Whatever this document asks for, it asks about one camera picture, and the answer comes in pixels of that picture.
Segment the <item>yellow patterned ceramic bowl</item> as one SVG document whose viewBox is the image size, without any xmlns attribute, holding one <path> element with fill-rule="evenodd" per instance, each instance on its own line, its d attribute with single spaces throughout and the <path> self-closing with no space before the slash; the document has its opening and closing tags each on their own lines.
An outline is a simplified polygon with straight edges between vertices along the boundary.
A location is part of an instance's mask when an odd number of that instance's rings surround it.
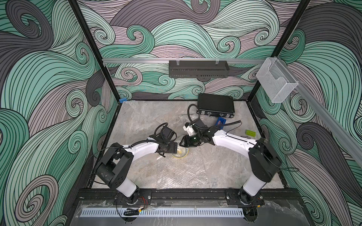
<svg viewBox="0 0 362 226">
<path fill-rule="evenodd" d="M 181 147 L 178 146 L 177 147 L 177 152 L 172 154 L 172 157 L 176 158 L 176 159 L 182 159 L 184 157 L 186 157 L 189 153 L 189 149 L 187 147 Z"/>
</svg>

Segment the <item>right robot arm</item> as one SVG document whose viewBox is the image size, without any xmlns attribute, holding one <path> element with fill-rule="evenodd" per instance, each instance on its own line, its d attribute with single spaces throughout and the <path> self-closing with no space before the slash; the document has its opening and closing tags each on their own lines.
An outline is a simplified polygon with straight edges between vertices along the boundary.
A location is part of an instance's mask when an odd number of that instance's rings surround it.
<svg viewBox="0 0 362 226">
<path fill-rule="evenodd" d="M 265 138 L 258 140 L 233 135 L 221 129 L 222 125 L 207 127 L 198 119 L 183 126 L 187 132 L 180 143 L 181 147 L 198 147 L 203 144 L 225 147 L 248 158 L 252 174 L 239 190 L 239 200 L 252 204 L 260 200 L 260 190 L 281 169 L 282 160 Z"/>
</svg>

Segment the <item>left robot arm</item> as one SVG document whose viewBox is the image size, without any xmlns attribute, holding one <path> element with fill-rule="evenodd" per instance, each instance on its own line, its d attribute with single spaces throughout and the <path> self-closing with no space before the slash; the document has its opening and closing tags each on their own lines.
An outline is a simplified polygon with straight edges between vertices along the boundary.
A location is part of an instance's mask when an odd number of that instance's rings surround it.
<svg viewBox="0 0 362 226">
<path fill-rule="evenodd" d="M 177 153 L 175 141 L 177 133 L 168 127 L 168 123 L 159 125 L 148 138 L 130 145 L 114 143 L 95 166 L 96 175 L 111 189 L 135 202 L 139 197 L 139 187 L 127 178 L 131 164 L 153 153 L 165 157 L 166 153 Z"/>
</svg>

